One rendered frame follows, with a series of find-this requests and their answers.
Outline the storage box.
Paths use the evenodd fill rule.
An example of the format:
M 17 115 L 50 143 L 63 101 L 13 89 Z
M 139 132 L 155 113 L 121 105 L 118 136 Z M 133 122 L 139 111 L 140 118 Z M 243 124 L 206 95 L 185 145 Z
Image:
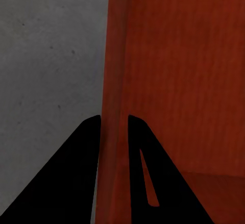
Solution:
M 214 224 L 245 224 L 245 0 L 108 1 L 95 224 L 132 224 L 129 115 Z

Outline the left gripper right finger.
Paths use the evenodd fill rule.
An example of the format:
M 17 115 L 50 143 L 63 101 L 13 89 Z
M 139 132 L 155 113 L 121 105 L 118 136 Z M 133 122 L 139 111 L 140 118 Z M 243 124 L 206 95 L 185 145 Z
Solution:
M 214 224 L 148 124 L 128 116 L 132 224 Z M 159 207 L 146 194 L 142 151 Z

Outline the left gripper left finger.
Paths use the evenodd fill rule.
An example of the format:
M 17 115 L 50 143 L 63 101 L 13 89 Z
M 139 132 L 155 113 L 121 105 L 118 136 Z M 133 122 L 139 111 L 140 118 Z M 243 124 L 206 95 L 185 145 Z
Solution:
M 0 224 L 90 224 L 101 116 L 84 120 L 0 216 Z

